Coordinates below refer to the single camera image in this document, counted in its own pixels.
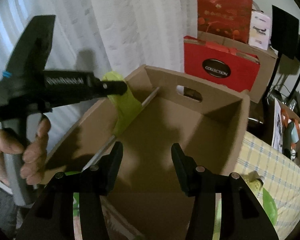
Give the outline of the person's left hand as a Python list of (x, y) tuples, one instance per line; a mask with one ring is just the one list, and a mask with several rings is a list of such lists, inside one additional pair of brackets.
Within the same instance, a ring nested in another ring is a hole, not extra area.
[(28, 185), (39, 184), (44, 176), (44, 166), (47, 158), (48, 132), (51, 128), (50, 120), (43, 115), (36, 133), (35, 140), (25, 148), (17, 139), (8, 135), (0, 129), (0, 182), (9, 185), (4, 162), (4, 154), (21, 156), (23, 166), (20, 169), (21, 178), (25, 179)]

